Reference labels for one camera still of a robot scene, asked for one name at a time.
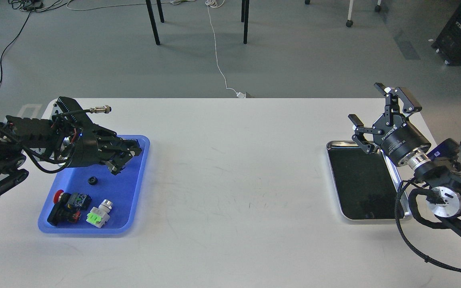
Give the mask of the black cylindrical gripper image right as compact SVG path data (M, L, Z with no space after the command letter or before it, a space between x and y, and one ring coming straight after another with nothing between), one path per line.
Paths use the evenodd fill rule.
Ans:
M374 87L385 97L383 116L373 124L375 128L368 128L355 114L349 114L355 127L352 140L366 154L377 153L379 146L396 166L401 166L401 160L416 148L428 152L430 141L407 120L422 110L412 92L405 87L386 87L383 83L375 83ZM367 141L364 134L372 134L373 142Z

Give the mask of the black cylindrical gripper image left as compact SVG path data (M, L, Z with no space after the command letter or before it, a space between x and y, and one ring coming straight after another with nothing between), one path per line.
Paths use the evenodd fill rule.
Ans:
M105 146L112 146L116 155L112 157ZM139 156L142 148L137 139L115 138L115 132L103 127L84 128L74 144L68 168L106 165L113 175L118 175L134 156Z

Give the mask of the black robot arm image left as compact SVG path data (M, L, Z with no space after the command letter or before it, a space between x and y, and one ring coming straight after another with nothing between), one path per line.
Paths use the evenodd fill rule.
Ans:
M92 122L88 113L110 113L110 106L83 109L70 97L59 97L48 119L6 116L0 122L0 196L23 182L29 172L22 168L27 158L65 168L105 165L119 174L142 149L135 139L124 139L115 131Z

